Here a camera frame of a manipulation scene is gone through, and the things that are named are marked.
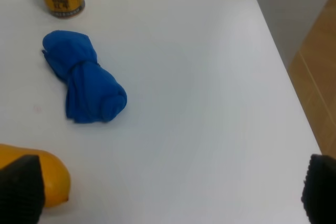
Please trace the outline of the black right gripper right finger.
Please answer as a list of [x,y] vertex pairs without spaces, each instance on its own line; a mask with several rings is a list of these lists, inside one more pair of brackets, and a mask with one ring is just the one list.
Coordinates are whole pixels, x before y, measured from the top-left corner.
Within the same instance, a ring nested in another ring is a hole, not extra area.
[[335,159],[311,155],[301,201],[310,223],[335,224]]

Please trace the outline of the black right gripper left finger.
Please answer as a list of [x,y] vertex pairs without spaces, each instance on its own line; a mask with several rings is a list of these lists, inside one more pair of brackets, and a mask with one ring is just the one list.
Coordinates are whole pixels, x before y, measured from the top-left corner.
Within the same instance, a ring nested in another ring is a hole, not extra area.
[[37,155],[24,155],[1,168],[1,223],[35,224],[45,204]]

